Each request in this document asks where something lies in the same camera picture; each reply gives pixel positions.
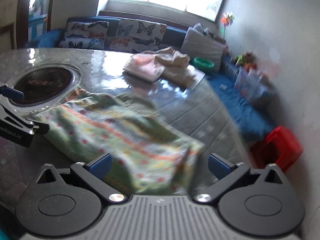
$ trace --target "blue gripper pad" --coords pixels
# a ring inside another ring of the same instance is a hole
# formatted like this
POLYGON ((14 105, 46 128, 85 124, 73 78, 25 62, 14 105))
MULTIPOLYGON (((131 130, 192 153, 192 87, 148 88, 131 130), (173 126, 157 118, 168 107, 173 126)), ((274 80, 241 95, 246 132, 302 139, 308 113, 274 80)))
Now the blue gripper pad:
POLYGON ((0 94, 15 101, 22 101, 24 99, 24 94, 22 92, 7 86, 0 87, 0 94))
POLYGON ((214 154, 211 154, 208 158, 209 171, 217 177, 217 179, 223 179, 234 170, 234 165, 226 160, 221 160, 214 154))
POLYGON ((111 170, 112 158, 109 153, 103 154, 98 159, 86 165, 87 171, 96 176, 98 179, 103 179, 104 176, 111 170))
POLYGON ((0 240, 9 240, 9 238, 1 229, 0 229, 0 240))

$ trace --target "ribbed gray plate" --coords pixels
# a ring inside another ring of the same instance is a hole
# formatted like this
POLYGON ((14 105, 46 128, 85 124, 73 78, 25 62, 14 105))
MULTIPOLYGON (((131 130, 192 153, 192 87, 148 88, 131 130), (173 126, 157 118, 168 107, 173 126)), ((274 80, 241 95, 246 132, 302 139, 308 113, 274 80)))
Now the ribbed gray plate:
MULTIPOLYGON (((25 235, 21 240, 35 240, 25 235)), ((245 240, 256 239, 230 230, 211 206, 195 204, 188 196, 134 195, 110 206, 90 229, 68 240, 245 240)), ((279 238, 298 240, 296 236, 279 238)))

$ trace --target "green bowl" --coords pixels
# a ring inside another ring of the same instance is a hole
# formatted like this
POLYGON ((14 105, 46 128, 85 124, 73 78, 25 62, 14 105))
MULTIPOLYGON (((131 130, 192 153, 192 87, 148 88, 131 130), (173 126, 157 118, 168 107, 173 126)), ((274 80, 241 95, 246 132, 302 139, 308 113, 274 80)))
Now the green bowl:
POLYGON ((195 57, 192 62, 197 69, 207 74, 212 72, 214 68, 214 63, 211 60, 205 58, 195 57))

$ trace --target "red stool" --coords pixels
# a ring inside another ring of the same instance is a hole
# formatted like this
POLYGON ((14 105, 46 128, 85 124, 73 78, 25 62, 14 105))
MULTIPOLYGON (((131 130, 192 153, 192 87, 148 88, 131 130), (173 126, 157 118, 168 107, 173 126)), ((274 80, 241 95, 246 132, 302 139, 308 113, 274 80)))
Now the red stool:
POLYGON ((276 163, 286 172, 300 157, 303 149, 295 135, 284 126, 275 128, 263 141, 257 142, 251 153, 259 169, 276 163))

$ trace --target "window sill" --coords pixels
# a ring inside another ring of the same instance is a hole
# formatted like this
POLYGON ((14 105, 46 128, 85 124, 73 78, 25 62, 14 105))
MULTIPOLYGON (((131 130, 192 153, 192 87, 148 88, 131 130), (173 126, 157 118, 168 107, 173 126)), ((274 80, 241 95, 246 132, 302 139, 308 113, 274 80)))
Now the window sill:
POLYGON ((196 23, 201 23, 204 27, 209 27, 212 29, 217 28, 215 22, 201 16, 170 7, 138 1, 109 0, 106 4, 105 10, 145 15, 171 21, 184 26, 193 27, 196 23))

